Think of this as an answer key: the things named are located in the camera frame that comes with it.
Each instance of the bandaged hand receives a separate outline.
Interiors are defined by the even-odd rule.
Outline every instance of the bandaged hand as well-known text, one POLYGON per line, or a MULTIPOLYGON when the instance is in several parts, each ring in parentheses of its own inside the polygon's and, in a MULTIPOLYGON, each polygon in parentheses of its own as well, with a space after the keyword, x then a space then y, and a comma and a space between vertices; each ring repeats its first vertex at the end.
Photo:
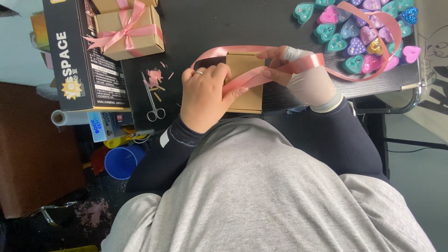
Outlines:
POLYGON ((309 104, 313 111, 329 112, 341 103, 343 96, 336 89, 324 66, 314 67, 299 74, 276 70, 289 62, 312 54, 314 53, 281 46, 260 52, 256 56, 259 59, 272 58, 269 69, 261 72, 263 76, 287 87, 299 101, 309 104))

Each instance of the brown cardboard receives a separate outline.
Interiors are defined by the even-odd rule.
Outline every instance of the brown cardboard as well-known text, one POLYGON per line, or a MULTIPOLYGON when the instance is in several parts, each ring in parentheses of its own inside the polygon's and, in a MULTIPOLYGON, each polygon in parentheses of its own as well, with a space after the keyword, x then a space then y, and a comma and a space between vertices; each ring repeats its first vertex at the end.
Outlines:
MULTIPOLYGON (((159 0, 139 0, 144 3, 146 6, 157 6, 159 0)), ((134 9, 134 0, 127 0, 130 9, 134 9)), ((96 8, 99 10, 99 13, 106 14, 111 12, 120 11, 120 7, 116 3, 116 0, 93 0, 93 3, 96 5, 96 8)))
MULTIPOLYGON (((133 10, 128 10, 128 17, 132 16, 132 12, 133 10)), ((160 18, 153 6, 146 7, 145 11, 132 28, 140 28, 150 24, 155 24, 160 28, 160 18)), ((96 29, 98 32, 120 31, 123 29, 118 12, 97 15, 96 29)), ((131 39, 134 43, 134 47, 143 55, 156 54, 165 51, 164 43, 157 35, 132 36, 131 39)), ((125 49, 125 36, 111 45, 103 53, 105 56, 116 61, 134 58, 134 56, 128 53, 125 49)))
MULTIPOLYGON (((255 57, 256 52, 228 52, 226 64, 230 67, 232 78, 252 70, 259 66, 264 66, 264 60, 255 57)), ((250 88, 233 102, 227 112, 255 113, 261 114, 263 99, 263 85, 250 88)))

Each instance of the ribbon scraps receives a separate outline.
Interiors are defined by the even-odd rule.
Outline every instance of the ribbon scraps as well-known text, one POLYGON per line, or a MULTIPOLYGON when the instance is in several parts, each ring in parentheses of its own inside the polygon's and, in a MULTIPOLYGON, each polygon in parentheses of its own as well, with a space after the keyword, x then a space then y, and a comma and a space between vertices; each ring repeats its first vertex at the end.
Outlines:
MULTIPOLYGON (((137 50, 134 46, 134 43, 131 39, 131 37, 133 36, 145 36, 145 35, 157 35, 160 40, 163 43, 163 34, 162 34, 162 30, 156 25, 156 24, 149 24, 149 25, 145 25, 142 27, 136 27, 133 28, 133 26, 137 23, 137 21, 139 21, 140 17, 143 15, 143 13, 146 10, 146 6, 144 3, 135 0, 134 2, 134 9, 132 11, 132 15, 131 17, 128 19, 128 10, 121 10, 118 12, 118 16, 120 18, 120 22, 121 22, 121 30, 119 31, 106 31, 106 32, 98 32, 98 38, 88 38, 88 37, 83 37, 91 42, 94 42, 91 46, 89 46, 88 49, 92 49, 95 47, 102 47, 103 51, 106 53, 108 48, 110 48, 113 44, 117 43, 118 41, 120 41, 122 38, 124 38, 124 48, 125 50, 130 54, 126 54, 126 56, 121 56, 119 58, 117 57, 113 57, 111 55, 107 55, 110 58, 118 61, 118 60, 123 60, 123 59, 127 59, 127 58, 131 58, 132 57, 142 57, 145 54, 141 53, 139 50, 137 50)), ((150 11, 150 17, 153 15, 157 15, 157 12, 150 11)))
MULTIPOLYGON (((349 4, 345 1, 340 2, 337 7, 352 13, 353 15, 357 16, 359 19, 365 21, 371 27, 374 27, 372 21, 369 19, 369 15, 372 15, 372 13, 364 13, 360 9, 356 8, 355 6, 349 4)), ((387 13, 375 13, 375 15, 389 29, 390 33, 394 37, 395 44, 393 47, 393 52, 391 53, 393 55, 399 49, 399 46, 402 41, 400 26, 397 23, 397 21, 391 15, 389 15, 387 13)), ((376 29, 373 29, 372 32, 374 32, 376 34, 376 36, 378 37, 379 46, 381 48, 381 51, 387 52, 388 49, 387 49, 383 39, 380 36, 378 36, 378 31, 376 29)), ((193 62, 193 64, 191 65, 191 68, 193 68, 194 64, 199 60, 213 58, 213 57, 219 57, 219 56, 226 56, 228 51, 262 52, 262 51, 265 51, 270 48, 273 48, 273 47, 270 47, 270 46, 223 46, 223 47, 212 48, 212 49, 204 52, 197 60, 195 60, 195 62, 193 62)), ((377 77, 386 69, 388 62, 389 62, 389 57, 390 57, 389 54, 383 53, 381 60, 379 62, 381 67, 379 69, 377 69, 374 74, 372 74, 366 78, 362 78, 362 79, 353 79, 353 78, 347 77, 347 76, 345 76, 341 73, 338 73, 329 68, 326 68, 326 70, 329 74, 332 74, 332 75, 334 75, 338 78, 344 79, 344 80, 348 80, 348 81, 352 81, 352 82, 367 81, 367 80, 371 80, 371 79, 377 77)), ((311 68, 317 67, 317 66, 325 66, 323 54, 321 54, 321 53, 306 56, 306 57, 303 57, 296 61, 290 62, 290 63, 280 67, 278 70, 286 72, 286 73, 290 73, 290 74, 298 74, 300 72, 303 72, 305 70, 308 70, 308 69, 311 69, 311 68)), ((237 87, 255 87, 257 85, 262 85, 267 82, 271 82, 270 79, 267 79, 267 78, 263 77, 262 75, 260 75, 260 72, 265 68, 266 67, 258 67, 258 68, 252 69, 252 70, 238 76, 237 78, 233 79, 231 82, 229 82, 227 85, 225 85, 223 87, 223 96, 226 93, 228 93, 229 91, 231 91, 232 89, 237 88, 237 87)))

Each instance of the heart-shaped candle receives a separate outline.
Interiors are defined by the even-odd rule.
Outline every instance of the heart-shaped candle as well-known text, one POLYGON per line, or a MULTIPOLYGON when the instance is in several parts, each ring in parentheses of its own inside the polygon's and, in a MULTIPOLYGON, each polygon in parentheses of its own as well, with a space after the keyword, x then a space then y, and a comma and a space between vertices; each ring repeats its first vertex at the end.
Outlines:
POLYGON ((314 30, 314 35, 319 40, 319 43, 325 44, 332 38, 335 31, 336 31, 335 24, 320 24, 314 30))
POLYGON ((362 3, 362 0, 350 0, 349 3, 353 4, 354 6, 358 6, 362 3))
MULTIPOLYGON (((387 48, 388 48, 388 52, 389 52, 390 54, 392 54, 392 53, 393 53, 393 50, 395 50, 395 42, 392 42, 392 43, 390 43, 390 44, 387 44, 386 46, 387 46, 387 48)), ((402 53, 403 53, 403 41, 400 43, 400 46, 398 47, 397 51, 395 52, 395 56, 397 56, 397 57, 400 58, 401 55, 402 55, 402 53)))
POLYGON ((370 29, 367 26, 364 26, 363 28, 361 28, 360 34, 361 34, 361 41, 365 45, 369 44, 374 39, 376 39, 376 37, 378 37, 377 34, 375 33, 375 29, 370 29))
POLYGON ((345 60, 344 63, 342 64, 342 67, 345 69, 345 71, 351 74, 358 74, 361 72, 363 62, 364 62, 364 55, 358 54, 345 60))
POLYGON ((336 6, 334 5, 328 6, 317 20, 318 24, 324 24, 324 23, 337 24, 337 22, 338 22, 337 11, 336 6))
POLYGON ((381 48, 381 43, 379 42, 378 38, 374 39, 369 44, 369 46, 367 47, 367 53, 377 54, 377 55, 380 55, 380 56, 383 54, 383 50, 381 48))
POLYGON ((350 12, 344 9, 336 8, 336 11, 337 11, 338 23, 345 22, 352 15, 350 12))
POLYGON ((398 12, 414 6, 414 0, 396 0, 398 2, 398 12))
POLYGON ((336 0, 316 0, 315 6, 318 9, 325 9, 326 7, 330 6, 331 4, 334 4, 336 0))
POLYGON ((403 48, 403 56, 400 58, 400 65, 414 63, 420 56, 422 49, 418 46, 408 45, 403 48))
POLYGON ((387 27, 383 27, 378 31, 378 34, 381 38, 385 39, 388 43, 393 41, 392 33, 389 31, 387 27))
POLYGON ((373 72, 374 70, 378 70, 381 68, 381 62, 375 56, 371 54, 367 54, 364 57, 364 62, 362 64, 361 73, 368 74, 373 72))
POLYGON ((400 62, 399 57, 392 56, 392 54, 390 54, 389 62, 387 64, 386 68, 384 69, 384 71, 387 72, 390 69, 396 67, 399 62, 400 62))
POLYGON ((409 25, 413 26, 417 23, 418 9, 411 7, 400 13, 400 17, 409 25))
POLYGON ((364 9, 371 11, 381 9, 381 3, 379 0, 365 0, 362 6, 364 7, 364 9))
POLYGON ((352 38, 350 40, 350 45, 346 50, 342 52, 342 55, 346 58, 362 54, 366 52, 366 46, 362 43, 359 38, 352 38))
POLYGON ((344 50, 347 47, 347 41, 342 38, 340 33, 335 33, 325 47, 326 53, 335 53, 344 50))
POLYGON ((359 35, 359 27, 356 26, 355 22, 352 19, 349 19, 342 26, 340 33, 342 34, 342 38, 344 39, 357 37, 359 35))
POLYGON ((396 0, 390 1, 381 8, 382 12, 390 14, 393 18, 398 16, 398 3, 396 0))
POLYGON ((398 25, 400 26, 401 36, 403 38, 412 34, 413 31, 412 27, 406 25, 405 22, 403 22, 403 20, 398 21, 398 25))
MULTIPOLYGON (((370 10, 366 10, 366 9, 359 9, 362 12, 370 12, 370 10)), ((364 21, 363 19, 360 19, 358 16, 353 15, 354 20, 356 21, 356 25, 358 27, 363 27, 366 25, 366 21, 364 21)))
POLYGON ((293 12, 293 16, 297 18, 299 24, 303 25, 306 23, 313 14, 314 11, 314 3, 301 3, 296 6, 293 12))
POLYGON ((378 29, 378 28, 381 28, 384 26, 384 24, 381 22, 381 20, 377 16, 375 16, 375 14, 370 16, 370 21, 373 23, 373 26, 374 26, 373 28, 378 29))

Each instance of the black product box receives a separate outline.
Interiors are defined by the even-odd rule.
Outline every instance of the black product box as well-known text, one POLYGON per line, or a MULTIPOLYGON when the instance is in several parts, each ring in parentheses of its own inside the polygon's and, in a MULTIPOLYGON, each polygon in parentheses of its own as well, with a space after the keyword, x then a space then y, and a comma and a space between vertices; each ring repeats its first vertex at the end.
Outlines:
POLYGON ((118 61, 87 50, 98 14, 90 0, 43 0, 48 40, 62 111, 130 111, 118 61))
POLYGON ((123 126, 123 125, 131 125, 134 124, 134 119, 132 118, 131 112, 113 112, 113 118, 115 121, 115 125, 123 126))

